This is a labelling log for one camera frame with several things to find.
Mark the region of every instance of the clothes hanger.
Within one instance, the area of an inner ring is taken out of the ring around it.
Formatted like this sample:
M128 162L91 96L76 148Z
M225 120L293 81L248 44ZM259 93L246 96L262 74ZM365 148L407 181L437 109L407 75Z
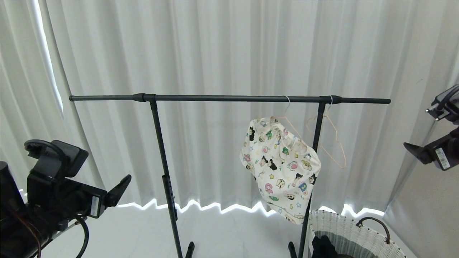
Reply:
M303 139L301 139L300 134L299 134L298 131L295 129L295 127L293 126L293 124L290 123L290 121L288 120L288 118L287 118L287 116L286 116L287 110L288 110L288 108L290 107L290 98L289 98L288 96L286 96L286 95L284 95L284 97L286 97L286 98L288 99L288 106L287 106L287 108L285 109L284 116L283 116L283 117L276 117L276 118L277 118L277 119L279 119L279 118L284 118L284 119L287 121L287 123L288 123L288 124L293 128L293 130L295 131L296 137L297 137L298 139L300 139L301 145L303 145L304 147L306 147L306 150L307 150L308 145L306 145L306 143L304 143Z
M331 105L333 105L333 96L330 95L330 97L331 97L331 104L328 106L327 112L324 114L324 117L327 118L328 121L330 121L331 126L332 126L333 129L335 130L335 133L336 133L336 134L335 134L335 142L337 142L337 143L340 145L340 147L341 147L341 151L342 151L343 157L344 157L344 166L340 165L340 164L330 155L330 153L324 148L324 146L323 146L322 144L320 144L320 142L319 142L319 147L322 148L322 149L325 151L325 153L327 153L327 155L328 155L328 156L329 156L329 157L330 157L330 158L331 158L331 159L332 159L341 169L345 169L346 166L347 166L346 154L344 153L343 145L342 145L341 142L338 140L338 130L336 130L335 125L334 125L333 122L331 121L330 117L328 117L328 114L329 114L329 112L330 112L330 107L331 107ZM308 123L309 123L309 121L310 121L311 119L316 119L316 118L317 118L317 116L312 117L312 118L306 120L306 129L308 130L309 133L311 133L311 130L310 130L309 127L308 127Z

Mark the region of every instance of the child's garment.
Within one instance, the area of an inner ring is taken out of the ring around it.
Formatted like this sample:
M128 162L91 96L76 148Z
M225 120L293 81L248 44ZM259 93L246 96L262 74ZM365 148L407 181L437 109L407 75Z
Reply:
M268 205L287 220L303 223L321 167L314 149L270 117L250 122L240 158Z

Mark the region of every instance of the clothing rack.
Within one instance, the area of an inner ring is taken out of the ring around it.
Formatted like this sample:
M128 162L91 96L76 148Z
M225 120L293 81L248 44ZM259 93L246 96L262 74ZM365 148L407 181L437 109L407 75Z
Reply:
M157 95L157 94L134 94L134 95L94 95L94 96L69 96L70 101L139 101L149 102L151 111L153 113L153 121L155 124L156 136L158 140L159 152L161 155L162 168L164 175L162 182L164 184L164 191L168 203L169 216L171 219L172 232L174 234L175 247L177 248L177 255L183 258L182 248L180 245L179 231L177 229L177 209L174 203L174 194L169 175L168 162L166 159L166 151L164 150L164 141L162 139L161 125L159 122L157 101L229 101L229 102L300 102L300 103L318 103L318 115L314 133L313 149L317 152L319 146L320 130L322 128L322 120L324 118L326 104L339 104L339 103L372 103L372 104L389 104L390 99L373 99L373 98L343 98L340 96L231 96L231 95ZM304 223L301 231L300 248L298 256L295 252L293 242L289 242L288 250L291 258L302 258L304 252L304 245L306 241L306 233L308 229L309 210L311 207L312 192L309 198L308 208L304 215ZM191 258L195 244L190 242L185 258Z

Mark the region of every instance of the basket handle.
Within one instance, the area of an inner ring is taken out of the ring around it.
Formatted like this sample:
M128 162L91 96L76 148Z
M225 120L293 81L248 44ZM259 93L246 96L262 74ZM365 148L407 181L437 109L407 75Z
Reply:
M372 220L378 222L379 224L381 224L384 227L384 230L386 231L386 235L387 235L386 244L390 244L391 243L391 237L389 235L389 230L387 229L386 225L384 225L384 223L382 221L380 221L379 219L375 219L373 217L365 217L365 218L362 218L361 220L359 220L357 222L357 224L355 224L355 225L360 228L360 227L362 227L364 225L363 224L364 220L367 220L367 219L372 219Z

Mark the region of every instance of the white laundry basket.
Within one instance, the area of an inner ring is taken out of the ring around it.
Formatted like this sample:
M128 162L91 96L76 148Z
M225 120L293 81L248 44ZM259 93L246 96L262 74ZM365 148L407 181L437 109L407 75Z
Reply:
M385 234L363 226L363 221L372 219L379 222ZM315 210L309 214L309 228L314 236L328 236L338 254L353 258L406 258L400 248L390 240L389 230L378 219L366 217L360 221L348 219L336 213Z

